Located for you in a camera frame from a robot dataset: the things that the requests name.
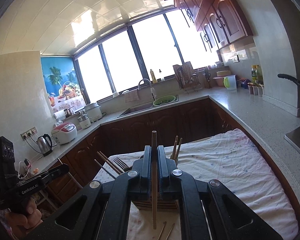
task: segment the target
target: silver screw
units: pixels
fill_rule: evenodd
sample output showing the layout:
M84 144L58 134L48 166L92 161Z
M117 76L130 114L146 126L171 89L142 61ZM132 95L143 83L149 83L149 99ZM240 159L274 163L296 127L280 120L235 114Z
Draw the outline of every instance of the silver screw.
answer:
M128 171L128 176L130 176L130 177L135 177L137 175L138 175L137 171Z
M172 171L172 174L175 176L181 176L182 175L182 170L175 169Z
M213 187L219 187L220 186L220 181L217 179L212 179L210 180L210 185Z
M100 182L94 180L92 182L90 182L90 188L97 188L100 186Z

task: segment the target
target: red and white rice cooker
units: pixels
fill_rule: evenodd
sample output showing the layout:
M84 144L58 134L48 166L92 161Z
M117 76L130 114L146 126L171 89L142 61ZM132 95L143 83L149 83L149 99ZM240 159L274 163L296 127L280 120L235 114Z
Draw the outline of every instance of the red and white rice cooker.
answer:
M52 138L58 144L65 144L77 136L77 128L73 123L64 122L51 131Z

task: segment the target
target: rice cooker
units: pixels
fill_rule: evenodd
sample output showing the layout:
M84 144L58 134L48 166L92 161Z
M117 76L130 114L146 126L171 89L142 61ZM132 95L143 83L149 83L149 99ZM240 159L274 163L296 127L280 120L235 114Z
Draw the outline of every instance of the rice cooker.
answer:
M90 103L84 107L89 118L92 119L92 122L98 121L102 118L102 113L98 103Z
M51 131L51 136L57 144L65 144L77 136L77 128L73 123L64 122Z

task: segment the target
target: countertop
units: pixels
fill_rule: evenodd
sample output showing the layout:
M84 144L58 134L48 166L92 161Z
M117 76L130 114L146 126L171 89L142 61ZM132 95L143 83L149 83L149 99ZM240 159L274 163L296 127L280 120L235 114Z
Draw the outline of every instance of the countertop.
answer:
M210 98L242 125L270 155L286 177L300 203L300 154L284 139L287 132L300 126L300 117L297 118L287 111L263 101L262 97L250 95L248 90L242 88L238 88L237 92L232 93L221 87L203 89L189 94L180 90L178 97L177 102L121 117L119 115L124 110L107 114L89 128L79 130L77 137L71 142L56 146L50 155L33 162L32 167L39 168L39 172L49 169L57 161L57 158L63 157L101 125Z

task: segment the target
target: faucet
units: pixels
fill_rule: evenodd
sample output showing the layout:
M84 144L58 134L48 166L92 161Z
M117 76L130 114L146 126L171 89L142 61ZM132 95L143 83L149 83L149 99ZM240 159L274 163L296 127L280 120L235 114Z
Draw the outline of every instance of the faucet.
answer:
M152 84L151 84L151 81L150 81L150 80L148 80L148 79L146 79L146 78L141 79L141 80L139 81L139 84L138 84L138 90L140 90L140 83L141 83L142 81L144 81L144 82L148 81L148 82L149 82L149 84L150 84L150 90L151 90L151 94L152 94L152 98L153 98L153 101L155 101L155 100L157 99L157 94L156 94L154 88L152 87Z

